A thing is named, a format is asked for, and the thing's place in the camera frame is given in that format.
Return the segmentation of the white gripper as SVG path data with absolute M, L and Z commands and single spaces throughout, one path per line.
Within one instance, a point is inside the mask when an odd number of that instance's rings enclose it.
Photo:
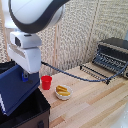
M 38 47 L 22 49 L 14 45 L 7 45 L 8 56 L 24 70 L 22 81 L 28 82 L 29 74 L 37 73 L 41 67 L 41 51 Z

